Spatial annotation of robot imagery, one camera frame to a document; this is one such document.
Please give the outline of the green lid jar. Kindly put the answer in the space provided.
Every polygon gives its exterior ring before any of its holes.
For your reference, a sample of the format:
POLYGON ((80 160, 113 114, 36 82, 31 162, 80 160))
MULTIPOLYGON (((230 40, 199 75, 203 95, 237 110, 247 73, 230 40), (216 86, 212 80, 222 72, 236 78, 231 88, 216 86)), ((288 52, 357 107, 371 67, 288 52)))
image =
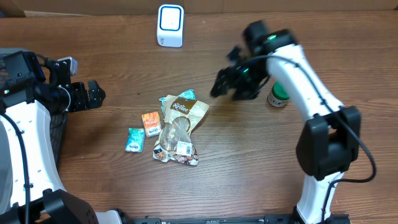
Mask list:
POLYGON ((284 107, 290 100, 288 93, 279 82, 275 82, 267 96, 268 102, 277 108, 284 107))

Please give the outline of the teal snack packet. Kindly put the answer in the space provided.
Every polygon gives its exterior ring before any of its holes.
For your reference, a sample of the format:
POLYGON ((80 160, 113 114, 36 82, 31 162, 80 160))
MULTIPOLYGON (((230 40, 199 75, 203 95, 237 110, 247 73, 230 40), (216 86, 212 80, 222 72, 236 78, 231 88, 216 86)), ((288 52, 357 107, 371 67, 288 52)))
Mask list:
MULTIPOLYGON (((182 98, 189 99, 189 100, 195 100, 196 99, 195 92, 194 92, 193 89, 185 90, 184 92, 182 92, 178 96, 182 97, 182 98)), ((164 97, 161 97, 159 99, 159 101, 162 103, 161 110, 162 110, 163 114, 165 114, 165 102, 167 101, 166 98, 167 97, 164 96, 164 97)))

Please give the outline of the orange tissue pack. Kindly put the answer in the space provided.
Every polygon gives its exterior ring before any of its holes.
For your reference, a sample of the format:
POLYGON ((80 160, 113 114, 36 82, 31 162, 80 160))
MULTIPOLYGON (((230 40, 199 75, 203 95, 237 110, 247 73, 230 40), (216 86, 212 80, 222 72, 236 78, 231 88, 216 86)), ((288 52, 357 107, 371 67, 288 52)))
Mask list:
POLYGON ((143 114, 142 122, 148 138, 158 136, 162 130, 160 116, 157 111, 143 114))

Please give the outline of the teal tissue pack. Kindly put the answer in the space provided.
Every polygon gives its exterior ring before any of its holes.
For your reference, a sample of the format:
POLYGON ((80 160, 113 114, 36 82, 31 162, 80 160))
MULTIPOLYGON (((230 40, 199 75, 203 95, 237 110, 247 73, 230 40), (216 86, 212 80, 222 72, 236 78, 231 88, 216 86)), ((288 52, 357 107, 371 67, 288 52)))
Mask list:
POLYGON ((145 141, 144 128, 129 128, 125 151, 141 153, 145 141))

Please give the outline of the beige Pantree snack bag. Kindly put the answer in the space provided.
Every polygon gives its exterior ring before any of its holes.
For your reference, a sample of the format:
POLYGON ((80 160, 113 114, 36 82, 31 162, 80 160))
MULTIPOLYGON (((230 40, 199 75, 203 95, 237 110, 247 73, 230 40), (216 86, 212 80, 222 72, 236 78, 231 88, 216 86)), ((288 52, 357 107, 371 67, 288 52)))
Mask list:
POLYGON ((153 158, 198 165, 198 154, 191 140, 192 131, 200 124, 209 105, 182 96, 168 95, 164 103, 164 123, 153 149, 153 158))

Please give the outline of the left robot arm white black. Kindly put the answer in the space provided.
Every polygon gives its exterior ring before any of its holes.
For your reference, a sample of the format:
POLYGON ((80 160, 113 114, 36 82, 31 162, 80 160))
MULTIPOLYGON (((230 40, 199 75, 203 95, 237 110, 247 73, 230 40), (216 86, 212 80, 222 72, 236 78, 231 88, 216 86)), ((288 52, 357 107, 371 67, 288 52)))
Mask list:
POLYGON ((101 107, 94 80, 72 82, 77 61, 26 49, 1 49, 1 222, 128 223, 122 210, 97 212, 68 193, 53 142, 63 137, 67 113, 101 107))

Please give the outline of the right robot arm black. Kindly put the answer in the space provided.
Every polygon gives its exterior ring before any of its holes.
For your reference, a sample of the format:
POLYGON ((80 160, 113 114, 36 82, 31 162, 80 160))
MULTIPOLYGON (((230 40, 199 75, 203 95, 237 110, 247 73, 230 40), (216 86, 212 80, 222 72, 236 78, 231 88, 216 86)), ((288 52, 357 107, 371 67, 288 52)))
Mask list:
POLYGON ((250 54, 235 47, 233 65, 218 72, 214 98, 234 89, 234 100, 253 100, 273 77, 300 111, 304 127, 296 146, 305 173, 302 196, 284 223, 349 223, 348 215, 330 211, 333 195, 350 164, 358 158, 361 115, 345 107, 322 83, 302 46, 288 29, 270 32, 262 21, 249 24, 243 38, 250 54))

